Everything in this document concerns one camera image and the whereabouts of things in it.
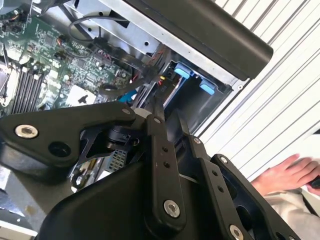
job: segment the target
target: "hand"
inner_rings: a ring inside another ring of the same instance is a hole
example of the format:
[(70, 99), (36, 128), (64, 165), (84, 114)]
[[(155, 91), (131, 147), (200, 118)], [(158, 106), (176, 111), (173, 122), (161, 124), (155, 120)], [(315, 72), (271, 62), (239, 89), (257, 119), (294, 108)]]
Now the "hand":
[(252, 185), (264, 196), (271, 192), (300, 188), (320, 175), (317, 161), (306, 157), (294, 163), (298, 158), (299, 154), (292, 155), (279, 165), (269, 168), (253, 180)]
[(320, 188), (318, 189), (312, 188), (310, 184), (307, 184), (306, 187), (308, 188), (308, 191), (310, 193), (320, 196)]

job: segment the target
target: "black handle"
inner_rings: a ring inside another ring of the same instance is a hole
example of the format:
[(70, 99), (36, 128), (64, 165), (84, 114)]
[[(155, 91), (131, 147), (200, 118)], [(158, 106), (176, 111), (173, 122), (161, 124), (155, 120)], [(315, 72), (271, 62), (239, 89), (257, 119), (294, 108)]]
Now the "black handle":
[(309, 182), (313, 189), (320, 189), (320, 176), (317, 176), (314, 180)]

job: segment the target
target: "motherboard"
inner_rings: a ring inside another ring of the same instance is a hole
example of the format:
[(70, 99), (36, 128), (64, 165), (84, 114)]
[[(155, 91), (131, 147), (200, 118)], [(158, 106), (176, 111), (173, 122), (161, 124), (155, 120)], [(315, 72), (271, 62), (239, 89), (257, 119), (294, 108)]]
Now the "motherboard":
[(99, 87), (123, 88), (132, 78), (131, 69), (116, 64), (103, 49), (69, 40), (36, 16), (21, 11), (2, 17), (0, 41), (14, 63), (0, 91), (6, 114), (112, 101), (99, 95)]

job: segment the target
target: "silver bolt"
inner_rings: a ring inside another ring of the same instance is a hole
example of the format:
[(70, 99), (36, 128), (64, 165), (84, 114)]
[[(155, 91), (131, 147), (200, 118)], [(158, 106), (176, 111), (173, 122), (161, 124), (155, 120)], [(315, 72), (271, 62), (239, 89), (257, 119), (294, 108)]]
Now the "silver bolt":
[(130, 111), (128, 109), (126, 109), (126, 108), (123, 108), (122, 112), (124, 112), (125, 114), (131, 114)]
[(195, 137), (195, 138), (193, 139), (193, 141), (194, 141), (196, 144), (201, 144), (201, 141), (199, 140), (199, 138), (196, 138), (196, 137)]
[(176, 204), (172, 200), (165, 201), (163, 204), (163, 208), (164, 208), (166, 214), (168, 214), (170, 217), (173, 217), (176, 219), (177, 217), (180, 216), (180, 208), (179, 208), (178, 204)]
[(78, 176), (78, 177), (76, 178), (75, 184), (76, 184), (77, 186), (79, 186), (79, 185), (81, 184), (81, 182), (82, 182), (82, 179), (83, 179), (82, 176)]
[(244, 235), (242, 234), (241, 230), (236, 225), (230, 225), (229, 227), (231, 235), (236, 240), (244, 240)]
[(14, 130), (15, 134), (23, 139), (34, 139), (38, 136), (39, 132), (38, 130), (31, 125), (19, 125)]
[(224, 164), (227, 164), (227, 163), (228, 163), (228, 160), (227, 160), (225, 157), (223, 157), (223, 156), (220, 157), (220, 160), (221, 160), (221, 162), (223, 162)]
[(158, 118), (156, 118), (156, 117), (155, 117), (153, 120), (154, 120), (156, 123), (158, 123), (158, 124), (161, 123), (161, 121), (160, 121)]

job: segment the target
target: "white shutter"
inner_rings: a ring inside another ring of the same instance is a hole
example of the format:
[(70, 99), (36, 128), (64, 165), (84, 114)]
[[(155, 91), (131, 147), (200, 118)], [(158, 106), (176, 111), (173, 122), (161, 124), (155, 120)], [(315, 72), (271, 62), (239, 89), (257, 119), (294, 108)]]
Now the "white shutter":
[(320, 128), (320, 1), (216, 3), (274, 49), (265, 69), (201, 136), (209, 155), (226, 155), (252, 180)]

